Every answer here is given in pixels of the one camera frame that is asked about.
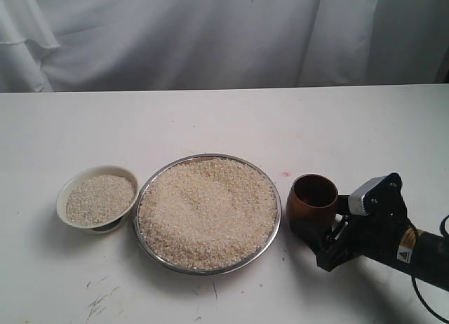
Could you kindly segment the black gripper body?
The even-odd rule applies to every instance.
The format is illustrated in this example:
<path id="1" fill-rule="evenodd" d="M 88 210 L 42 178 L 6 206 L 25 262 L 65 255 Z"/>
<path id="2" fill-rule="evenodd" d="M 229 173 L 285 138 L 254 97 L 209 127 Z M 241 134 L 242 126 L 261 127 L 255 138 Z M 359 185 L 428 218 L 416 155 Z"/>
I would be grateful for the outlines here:
<path id="1" fill-rule="evenodd" d="M 337 213 L 343 216 L 344 226 L 338 226 L 340 235 L 328 231 L 315 251 L 316 263 L 332 271 L 358 256 L 365 256 L 401 272 L 413 272 L 409 262 L 397 259 L 398 247 L 409 228 L 407 208 L 401 194 L 392 194 L 385 202 L 375 205 L 367 216 L 349 213 L 348 196 L 337 199 Z"/>

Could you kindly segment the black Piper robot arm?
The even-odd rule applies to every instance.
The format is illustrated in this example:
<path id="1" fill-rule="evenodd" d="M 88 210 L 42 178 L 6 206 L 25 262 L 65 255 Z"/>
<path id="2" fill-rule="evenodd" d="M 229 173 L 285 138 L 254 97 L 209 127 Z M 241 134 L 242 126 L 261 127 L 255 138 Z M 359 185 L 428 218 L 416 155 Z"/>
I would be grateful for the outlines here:
<path id="1" fill-rule="evenodd" d="M 400 175 L 390 173 L 340 195 L 326 177 L 303 175 L 286 203 L 290 229 L 326 271 L 364 256 L 447 290 L 448 235 L 411 224 L 402 186 Z"/>

